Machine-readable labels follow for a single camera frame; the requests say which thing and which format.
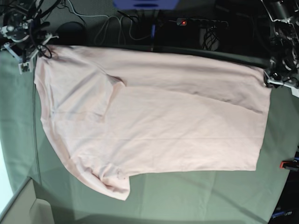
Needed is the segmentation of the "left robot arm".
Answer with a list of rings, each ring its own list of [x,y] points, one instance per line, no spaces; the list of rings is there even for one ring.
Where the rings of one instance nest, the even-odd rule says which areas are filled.
[[[299,89],[299,2],[297,0],[261,1],[270,19],[274,43],[270,67],[264,71],[269,86]]]

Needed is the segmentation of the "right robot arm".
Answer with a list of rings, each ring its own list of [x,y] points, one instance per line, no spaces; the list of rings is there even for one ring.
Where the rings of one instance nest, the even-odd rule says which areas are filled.
[[[52,58],[47,43],[53,34],[44,17],[61,3],[56,0],[42,10],[43,0],[2,0],[0,2],[0,50],[9,52],[18,62],[25,63],[35,56]]]

